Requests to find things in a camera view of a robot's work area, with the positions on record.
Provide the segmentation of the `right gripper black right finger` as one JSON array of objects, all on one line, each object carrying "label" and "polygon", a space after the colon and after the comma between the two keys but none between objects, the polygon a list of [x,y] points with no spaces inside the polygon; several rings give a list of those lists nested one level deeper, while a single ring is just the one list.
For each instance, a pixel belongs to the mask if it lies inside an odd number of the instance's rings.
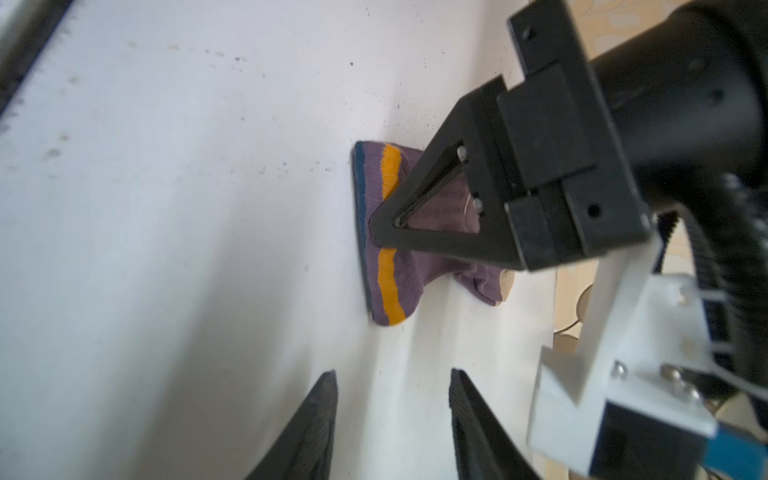
[{"label": "right gripper black right finger", "polygon": [[464,370],[451,370],[449,406],[459,479],[540,478]]}]

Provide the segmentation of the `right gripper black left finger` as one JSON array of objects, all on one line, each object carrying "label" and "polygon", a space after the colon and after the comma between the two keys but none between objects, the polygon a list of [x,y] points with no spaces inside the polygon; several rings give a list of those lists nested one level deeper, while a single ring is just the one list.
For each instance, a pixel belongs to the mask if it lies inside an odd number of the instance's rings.
[{"label": "right gripper black left finger", "polygon": [[329,479],[338,395],[336,372],[323,372],[246,479]]}]

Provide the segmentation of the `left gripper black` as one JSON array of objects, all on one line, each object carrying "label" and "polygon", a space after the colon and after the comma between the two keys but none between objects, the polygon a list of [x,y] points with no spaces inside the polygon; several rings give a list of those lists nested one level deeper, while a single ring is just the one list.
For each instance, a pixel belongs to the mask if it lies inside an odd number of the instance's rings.
[{"label": "left gripper black", "polygon": [[370,219],[395,248],[538,270],[645,241],[642,200],[567,6],[509,20],[524,72],[462,97]]}]

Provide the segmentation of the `purple sock beige toe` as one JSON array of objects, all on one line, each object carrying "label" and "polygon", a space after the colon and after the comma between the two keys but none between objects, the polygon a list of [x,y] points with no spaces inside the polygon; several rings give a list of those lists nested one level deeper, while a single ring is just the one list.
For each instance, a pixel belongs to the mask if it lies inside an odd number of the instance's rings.
[{"label": "purple sock beige toe", "polygon": [[355,227],[366,303],[372,321],[381,326],[395,326],[410,317],[424,287],[438,278],[454,278],[490,306],[506,301],[515,279],[512,270],[374,243],[372,214],[421,156],[420,150],[376,141],[358,141],[352,148]]}]

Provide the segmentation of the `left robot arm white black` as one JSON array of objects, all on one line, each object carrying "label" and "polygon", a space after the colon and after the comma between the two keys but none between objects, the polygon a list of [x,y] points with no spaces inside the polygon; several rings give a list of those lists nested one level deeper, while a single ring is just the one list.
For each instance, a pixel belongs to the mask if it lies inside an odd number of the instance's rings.
[{"label": "left robot arm white black", "polygon": [[514,270],[592,259],[684,208],[736,376],[767,383],[767,5],[691,1],[588,59],[563,1],[507,26],[524,79],[462,97],[373,213],[374,243]]}]

